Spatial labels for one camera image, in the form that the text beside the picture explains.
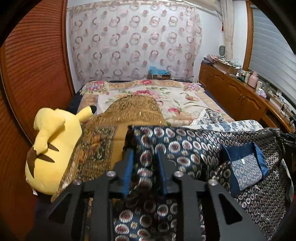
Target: window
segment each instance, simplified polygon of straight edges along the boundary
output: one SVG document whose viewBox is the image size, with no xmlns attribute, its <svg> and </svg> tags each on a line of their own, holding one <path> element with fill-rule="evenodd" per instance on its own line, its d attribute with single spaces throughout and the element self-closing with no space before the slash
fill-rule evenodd
<svg viewBox="0 0 296 241">
<path fill-rule="evenodd" d="M 281 90 L 296 104 L 296 56 L 277 27 L 251 5 L 254 35 L 249 69 Z"/>
</svg>

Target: floral bedspread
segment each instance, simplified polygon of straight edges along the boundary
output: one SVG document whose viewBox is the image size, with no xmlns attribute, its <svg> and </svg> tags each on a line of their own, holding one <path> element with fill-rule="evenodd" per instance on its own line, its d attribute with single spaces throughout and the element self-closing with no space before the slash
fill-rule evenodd
<svg viewBox="0 0 296 241">
<path fill-rule="evenodd" d="M 114 101 L 127 95 L 145 95 L 156 99 L 167 125 L 190 125 L 200 113 L 209 107 L 219 112 L 226 122 L 228 116 L 197 83 L 174 80 L 135 80 L 125 83 L 92 81 L 82 89 L 83 98 L 79 109 L 96 105 L 97 114 L 104 112 Z"/>
</svg>

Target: wooden cabinet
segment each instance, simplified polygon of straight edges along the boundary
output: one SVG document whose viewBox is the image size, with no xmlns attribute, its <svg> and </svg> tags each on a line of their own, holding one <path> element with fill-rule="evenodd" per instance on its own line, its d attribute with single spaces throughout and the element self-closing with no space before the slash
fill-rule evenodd
<svg viewBox="0 0 296 241">
<path fill-rule="evenodd" d="M 206 64 L 201 64 L 199 80 L 234 120 L 256 120 L 263 127 L 292 131 L 289 121 L 280 111 L 246 83 Z"/>
</svg>

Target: metal screw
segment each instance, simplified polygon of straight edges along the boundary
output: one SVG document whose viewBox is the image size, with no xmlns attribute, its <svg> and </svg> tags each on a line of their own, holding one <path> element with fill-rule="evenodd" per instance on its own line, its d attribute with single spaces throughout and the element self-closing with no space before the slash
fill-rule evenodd
<svg viewBox="0 0 296 241">
<path fill-rule="evenodd" d="M 183 175 L 184 175 L 184 173 L 181 172 L 181 171 L 175 171 L 175 172 L 174 172 L 174 176 L 175 176 L 175 177 L 182 177 Z"/>
<path fill-rule="evenodd" d="M 210 179 L 208 180 L 208 184 L 211 186 L 216 186 L 218 184 L 218 181 L 215 179 Z"/>
<path fill-rule="evenodd" d="M 108 172 L 106 173 L 106 175 L 107 175 L 108 177 L 114 177 L 114 176 L 116 175 L 116 172 L 114 172 L 114 171 L 108 171 Z"/>
<path fill-rule="evenodd" d="M 81 179 L 77 178 L 77 179 L 74 179 L 72 183 L 74 185 L 78 186 L 78 185 L 81 185 L 83 183 L 83 181 Z"/>
</svg>

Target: plush toy ear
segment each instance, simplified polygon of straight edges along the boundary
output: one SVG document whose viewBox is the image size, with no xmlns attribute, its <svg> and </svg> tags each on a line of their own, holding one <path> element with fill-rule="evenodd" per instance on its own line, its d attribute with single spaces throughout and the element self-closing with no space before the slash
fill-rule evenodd
<svg viewBox="0 0 296 241">
<path fill-rule="evenodd" d="M 38 130 L 39 133 L 33 145 L 37 155 L 47 150 L 48 139 L 61 128 L 65 122 L 66 119 L 53 109 L 42 108 L 37 112 L 34 120 L 34 129 Z"/>
<path fill-rule="evenodd" d="M 93 111 L 96 112 L 96 107 L 93 105 L 84 107 L 81 111 L 79 111 L 76 114 L 76 117 L 80 122 L 86 121 L 88 118 L 90 118 L 93 115 L 94 113 Z"/>
</svg>

